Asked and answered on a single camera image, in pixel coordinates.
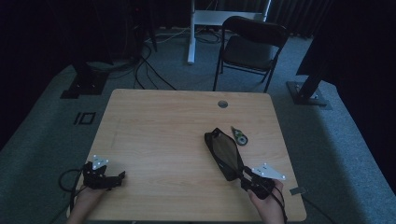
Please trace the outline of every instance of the gray carpet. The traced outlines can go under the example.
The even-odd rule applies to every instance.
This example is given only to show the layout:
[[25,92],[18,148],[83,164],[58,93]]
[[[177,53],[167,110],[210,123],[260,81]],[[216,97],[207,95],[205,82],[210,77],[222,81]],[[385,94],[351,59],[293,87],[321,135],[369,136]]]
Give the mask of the gray carpet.
[[[173,38],[161,43],[148,61],[178,90],[211,91],[219,44],[197,42],[195,64],[187,65],[188,41]],[[295,74],[309,45],[309,39],[289,39],[268,91],[297,181],[308,189],[304,196],[337,223],[395,223],[395,195],[335,87],[325,82],[319,85],[332,110],[295,105],[290,98],[286,81],[306,79]],[[152,72],[148,74],[159,89],[170,90]],[[74,75],[69,66],[52,80],[0,152],[0,223],[64,223],[64,212],[55,218],[68,203],[68,193],[58,187],[59,175],[85,162],[111,92],[140,88],[133,73],[115,72],[102,95],[61,100]],[[145,65],[140,67],[138,79],[146,89],[155,89]],[[219,77],[218,91],[260,92],[264,87],[260,80],[260,76],[225,69]],[[93,124],[75,124],[77,114],[84,112],[96,113]],[[64,183],[72,182],[73,176],[68,175]],[[305,208],[304,223],[330,223],[309,203]]]

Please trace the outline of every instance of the hand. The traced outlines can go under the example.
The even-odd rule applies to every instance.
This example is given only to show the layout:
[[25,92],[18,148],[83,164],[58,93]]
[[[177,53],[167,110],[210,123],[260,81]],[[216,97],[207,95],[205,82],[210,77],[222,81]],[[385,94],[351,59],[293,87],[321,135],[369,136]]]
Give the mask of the hand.
[[83,223],[88,214],[99,204],[106,189],[91,189],[82,186],[77,196],[73,211],[67,219],[67,224]]
[[[275,187],[282,192],[283,184],[275,180]],[[282,202],[282,197],[280,193],[273,189],[274,195]],[[256,196],[256,194],[251,191],[250,189],[247,190],[247,194],[251,200],[251,202],[256,207],[257,211],[259,212],[262,221],[266,224],[284,224],[285,220],[283,218],[283,211],[282,208],[279,206],[279,203],[274,199],[272,195],[269,195],[264,200],[261,200]]]

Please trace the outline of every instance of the small green object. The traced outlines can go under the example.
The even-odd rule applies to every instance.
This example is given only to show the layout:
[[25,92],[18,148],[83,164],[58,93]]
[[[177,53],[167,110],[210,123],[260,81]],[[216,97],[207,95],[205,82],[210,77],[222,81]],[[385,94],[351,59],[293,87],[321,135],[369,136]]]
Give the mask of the small green object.
[[233,131],[233,138],[235,139],[236,144],[239,146],[245,146],[248,143],[247,136],[244,135],[241,130],[237,130],[233,126],[231,126],[231,130]]

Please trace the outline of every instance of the black cable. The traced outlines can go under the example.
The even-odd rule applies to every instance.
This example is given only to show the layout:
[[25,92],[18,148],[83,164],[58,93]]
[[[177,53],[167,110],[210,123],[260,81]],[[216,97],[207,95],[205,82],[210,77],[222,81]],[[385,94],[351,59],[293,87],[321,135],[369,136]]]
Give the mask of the black cable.
[[[63,185],[63,183],[62,183],[62,180],[63,180],[63,178],[64,178],[65,175],[67,175],[67,174],[69,174],[69,173],[71,173],[71,172],[78,172],[78,174],[76,175],[76,178],[75,178],[75,182],[74,182],[74,184],[73,184],[73,187],[72,187],[71,189],[67,189],[67,188],[64,187],[64,185]],[[57,218],[64,212],[64,210],[66,210],[67,207],[69,207],[69,206],[70,206],[70,212],[71,212],[71,211],[73,210],[72,206],[74,206],[74,199],[75,199],[75,197],[77,197],[85,188],[87,188],[87,187],[85,187],[85,188],[79,190],[79,191],[76,193],[76,187],[77,187],[78,180],[79,180],[79,177],[80,177],[80,175],[81,175],[81,172],[82,172],[82,168],[81,168],[81,169],[70,169],[70,170],[67,170],[67,171],[61,173],[61,175],[59,176],[59,178],[58,178],[58,185],[59,185],[59,187],[60,187],[63,191],[66,191],[66,192],[69,192],[69,193],[70,193],[70,199],[69,199],[69,203],[66,204],[66,205],[54,216],[54,218],[49,222],[49,224],[54,223],[54,222],[56,221],[56,219],[57,219]]]
[[[202,37],[199,37],[199,35],[213,35],[216,40],[208,40]],[[221,35],[217,34],[215,32],[209,32],[209,33],[205,33],[205,34],[198,34],[195,36],[195,39],[201,43],[205,43],[205,44],[218,44],[221,43]]]
[[303,198],[304,201],[306,201],[307,203],[309,203],[312,207],[314,207],[315,209],[317,209],[323,216],[325,216],[327,219],[329,219],[329,221],[332,224],[336,224],[336,222],[334,220],[332,220],[331,217],[329,217],[326,213],[324,213],[319,207],[317,207],[314,203],[312,203],[311,201],[307,200],[303,195],[301,195],[301,197]]
[[136,69],[134,70],[134,81],[135,81],[134,86],[135,86],[135,84],[136,84],[136,82],[137,82],[137,83],[139,84],[139,86],[144,90],[145,87],[142,85],[142,83],[140,83],[139,77],[138,77],[139,69],[140,69],[140,67],[142,66],[142,64],[144,63],[144,61],[143,61],[142,59],[144,59],[144,57],[143,57],[143,56],[140,56],[139,65],[138,65],[138,66],[136,67]]
[[157,85],[155,85],[155,83],[152,81],[151,77],[149,76],[149,69],[147,64],[146,64],[146,76],[148,77],[148,80],[152,83],[152,85],[154,85],[155,89],[158,90]]
[[76,187],[78,184],[78,180],[79,177],[81,176],[82,173],[82,168],[79,170],[78,174],[76,175],[76,179],[72,188],[72,191],[70,193],[70,212],[72,212],[73,208],[74,208],[74,199],[76,198],[77,194],[76,194]]
[[59,178],[58,178],[58,185],[59,185],[59,187],[60,187],[63,191],[72,192],[73,189],[67,189],[67,188],[64,187],[64,185],[62,184],[62,179],[64,178],[65,175],[67,175],[67,174],[69,174],[69,173],[71,173],[71,172],[80,172],[80,171],[81,171],[81,170],[79,170],[79,169],[70,169],[70,170],[67,170],[67,171],[61,173],[61,175],[60,175]]
[[269,193],[269,194],[274,198],[274,200],[279,204],[280,209],[282,210],[283,220],[284,220],[285,224],[287,224],[287,223],[288,223],[288,217],[286,216],[285,201],[284,201],[284,199],[283,199],[283,194],[282,194],[282,192],[281,192],[277,187],[274,187],[275,189],[277,189],[277,191],[279,191],[280,196],[282,197],[283,204],[282,204],[282,202],[275,196],[275,194],[274,194],[272,191],[270,191],[268,188],[266,188],[266,187],[264,186],[264,184],[262,183],[262,180],[261,180],[261,179],[259,179],[259,183],[258,183],[258,184],[259,184],[260,186],[262,186],[262,187],[265,189],[265,191],[267,191],[267,193]]
[[[144,46],[146,48],[148,48],[151,51],[151,48],[147,45],[144,44]],[[160,76],[160,74],[158,74],[158,72],[151,66],[151,64],[147,61],[149,57],[147,57],[146,59],[144,57],[142,57],[143,61],[150,67],[150,69],[155,73],[155,75],[162,80],[164,83],[166,83],[170,88],[172,88],[174,91],[176,90],[176,88],[174,86],[172,86],[172,84],[170,84],[169,82],[167,82],[163,77]]]

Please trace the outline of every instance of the wire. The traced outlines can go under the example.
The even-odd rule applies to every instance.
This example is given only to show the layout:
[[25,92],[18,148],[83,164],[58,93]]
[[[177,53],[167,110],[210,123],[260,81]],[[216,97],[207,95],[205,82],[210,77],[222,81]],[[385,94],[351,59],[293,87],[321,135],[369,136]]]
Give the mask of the wire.
[[[78,172],[78,174],[76,175],[76,178],[75,178],[75,182],[74,182],[73,187],[72,187],[71,189],[67,189],[67,188],[65,188],[64,185],[62,184],[62,180],[63,180],[63,178],[64,178],[65,175],[67,175],[67,174],[69,174],[69,173],[71,173],[71,172]],[[73,210],[73,206],[74,206],[74,199],[75,199],[85,188],[87,188],[87,187],[85,187],[85,188],[79,190],[78,192],[76,192],[76,187],[77,187],[77,183],[78,183],[79,177],[80,177],[80,175],[81,175],[81,172],[82,172],[82,168],[81,168],[81,169],[70,169],[70,170],[67,170],[67,171],[61,173],[61,175],[59,176],[59,178],[58,178],[58,185],[59,185],[59,187],[60,187],[63,191],[66,191],[66,192],[70,192],[70,193],[71,193],[71,194],[70,194],[70,199],[69,199],[69,203],[67,203],[67,204],[66,204],[66,205],[65,205],[65,206],[53,217],[53,219],[49,222],[49,224],[54,223],[54,222],[56,221],[56,219],[62,214],[62,212],[63,212],[64,210],[66,210],[67,207],[69,207],[69,206],[70,206],[70,212],[71,212],[71,211]]]
[[282,192],[281,192],[277,187],[274,187],[277,191],[279,191],[280,196],[281,196],[282,201],[283,201],[283,204],[282,204],[282,202],[275,196],[275,194],[274,194],[272,191],[270,191],[267,187],[264,186],[264,184],[262,183],[262,179],[261,179],[261,178],[259,178],[259,183],[258,183],[258,184],[259,184],[260,186],[262,186],[262,187],[265,189],[265,191],[267,191],[267,193],[270,194],[270,195],[274,198],[274,200],[279,204],[280,208],[282,209],[283,220],[284,220],[284,222],[285,222],[285,224],[286,224],[286,223],[288,222],[288,217],[286,216],[285,201],[284,201],[284,199],[283,199],[283,194],[282,194]]
[[[144,46],[146,48],[148,48],[151,51],[151,48],[147,45],[144,44]],[[172,84],[170,84],[169,82],[167,82],[163,77],[160,76],[160,74],[158,74],[158,72],[151,66],[151,64],[147,61],[147,59],[145,59],[144,57],[142,57],[143,61],[148,65],[148,67],[155,73],[155,75],[162,80],[164,83],[166,83],[166,85],[168,85],[170,88],[172,88],[174,91],[176,90],[176,88],[174,86],[172,86]]]
[[154,85],[155,89],[158,90],[157,85],[155,85],[155,83],[152,81],[151,77],[149,76],[149,69],[148,69],[148,65],[146,64],[146,76],[148,77],[148,79],[150,80],[150,82],[152,83],[152,85]]
[[314,203],[312,203],[311,201],[307,200],[303,195],[301,195],[301,197],[303,198],[304,201],[306,201],[307,203],[309,203],[312,207],[314,207],[315,209],[317,209],[323,216],[325,216],[327,219],[329,219],[329,221],[332,224],[336,224],[336,222],[334,220],[332,220],[331,217],[329,217],[326,213],[324,213],[319,207],[317,207]]
[[[210,3],[207,5],[207,7],[206,7],[205,10],[208,10],[208,9],[212,6],[212,4],[213,4],[214,1],[215,1],[215,0],[210,1]],[[213,10],[216,10],[216,9],[217,9],[218,3],[219,3],[219,0],[216,0],[216,4],[215,4],[215,7],[214,7]],[[174,35],[171,35],[170,37],[166,38],[166,39],[163,40],[163,41],[157,41],[157,44],[165,43],[166,41],[168,41],[168,40],[170,40],[170,39],[172,39],[172,38],[175,38],[175,37],[178,36],[178,35],[183,35],[183,34],[185,34],[184,32],[186,32],[186,30],[188,30],[189,28],[191,29],[191,27],[188,26],[188,27],[184,28],[181,32],[179,32],[179,33],[177,33],[177,34],[174,34]],[[204,30],[205,28],[206,28],[206,26],[205,26],[204,28],[202,28],[201,30],[195,32],[195,34],[197,35],[198,33],[200,33],[200,32],[201,32],[202,30]],[[160,35],[170,35],[170,34],[158,34],[158,35],[155,35],[155,37],[158,37],[158,36],[160,36]],[[148,39],[145,40],[144,42],[145,42],[145,43],[146,43],[146,42],[151,42],[151,41],[150,41],[150,38],[148,38]]]
[[59,185],[59,187],[60,187],[63,191],[72,192],[73,189],[67,189],[67,188],[64,187],[64,185],[62,184],[62,179],[64,178],[65,175],[67,175],[67,174],[69,174],[69,173],[71,173],[71,172],[80,172],[80,171],[81,171],[81,170],[79,170],[79,169],[70,169],[70,170],[68,170],[68,171],[63,172],[63,173],[59,176],[59,178],[58,178],[58,185]]
[[[148,47],[148,56],[146,56],[146,59],[149,58],[149,56],[151,55],[151,48],[150,48],[149,46],[147,46],[147,47]],[[138,77],[138,72],[139,72],[140,67],[141,67],[142,64],[144,63],[144,59],[145,59],[145,57],[144,57],[143,55],[141,55],[141,56],[140,56],[140,59],[139,59],[138,66],[137,66],[136,69],[134,70],[134,89],[135,89],[135,84],[136,84],[136,82],[137,82],[137,84],[139,84],[139,86],[140,86],[143,90],[145,89],[145,87],[142,85],[142,83],[140,83],[139,77]]]
[[217,34],[217,33],[214,33],[214,32],[209,32],[208,34],[200,34],[200,35],[213,35],[216,38],[216,40],[208,40],[208,39],[196,36],[195,39],[197,41],[201,42],[201,43],[205,43],[205,44],[218,44],[218,43],[221,43],[220,34]]

